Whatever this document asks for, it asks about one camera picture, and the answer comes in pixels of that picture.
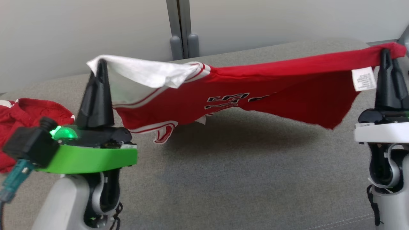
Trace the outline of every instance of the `white fabric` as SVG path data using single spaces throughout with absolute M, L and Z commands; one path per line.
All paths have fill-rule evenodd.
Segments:
M 100 55 L 87 62 L 92 72 L 96 74 L 98 61 L 104 59 L 108 66 L 108 75 L 111 72 L 122 75 L 134 82 L 151 88 L 168 86 L 178 88 L 187 77 L 197 70 L 194 65 L 147 61 L 114 55 Z

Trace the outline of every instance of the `gray couch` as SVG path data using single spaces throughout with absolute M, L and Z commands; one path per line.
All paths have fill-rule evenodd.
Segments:
M 246 65 L 366 47 L 339 38 L 175 62 Z M 47 99 L 77 114 L 87 79 L 86 74 L 37 83 L 0 99 Z M 139 162 L 121 174 L 121 229 L 374 229 L 365 190 L 369 149 L 353 139 L 357 117 L 373 102 L 373 90 L 360 94 L 334 131 L 233 108 L 206 125 L 178 127 L 165 145 L 155 145 L 153 134 L 135 135 Z M 117 114 L 115 119 L 122 125 Z M 6 230 L 30 229 L 57 178 L 30 176 L 6 206 Z

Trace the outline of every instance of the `white jersey trim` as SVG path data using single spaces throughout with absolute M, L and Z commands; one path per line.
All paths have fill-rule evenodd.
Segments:
M 0 100 L 0 106 L 11 108 L 13 105 L 7 100 Z
M 156 132 L 156 138 L 153 142 L 157 144 L 164 144 L 171 136 L 173 130 L 178 125 L 177 121 L 166 121 L 156 124 L 150 124 L 137 129 L 129 129 L 131 133 L 151 133 Z
M 188 83 L 188 82 L 193 82 L 196 80 L 199 80 L 207 75 L 210 74 L 210 66 L 200 63 L 200 62 L 188 62 L 186 63 L 186 65 L 196 65 L 197 68 L 195 71 L 193 71 L 183 83 Z M 166 89 L 168 89 L 167 86 L 163 86 L 161 88 L 157 88 L 154 89 L 152 88 L 151 91 L 146 92 L 145 96 L 141 99 L 140 95 L 136 95 L 138 91 L 138 87 L 147 87 L 147 86 L 142 86 L 142 85 L 135 85 L 135 96 L 132 96 L 132 92 L 127 92 L 128 94 L 128 98 L 134 98 L 136 99 L 136 101 L 130 101 L 127 102 L 125 100 L 121 100 L 121 101 L 113 101 L 112 102 L 112 107 L 113 108 L 139 108 L 142 107 L 144 105 L 146 105 L 147 103 L 149 103 L 150 101 L 152 101 L 155 97 L 157 97 L 159 94 L 161 94 L 162 92 L 164 92 Z

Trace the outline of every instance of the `red jersey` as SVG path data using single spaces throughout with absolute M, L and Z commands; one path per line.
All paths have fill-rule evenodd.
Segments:
M 385 48 L 393 59 L 406 52 L 404 46 L 388 43 L 256 65 L 216 68 L 191 62 L 187 64 L 195 70 L 179 88 L 151 88 L 129 79 L 111 84 L 113 107 L 131 132 L 156 132 L 156 143 L 166 142 L 179 124 L 204 123 L 204 115 L 231 107 L 333 129 L 359 94 L 351 70 L 378 66 Z

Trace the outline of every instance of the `black connector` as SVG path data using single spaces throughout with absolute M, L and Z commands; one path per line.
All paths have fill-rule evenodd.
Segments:
M 15 160 L 26 159 L 38 167 L 45 168 L 56 154 L 59 144 L 52 139 L 50 131 L 57 123 L 48 117 L 40 120 L 39 127 L 20 127 L 3 147 L 3 152 Z

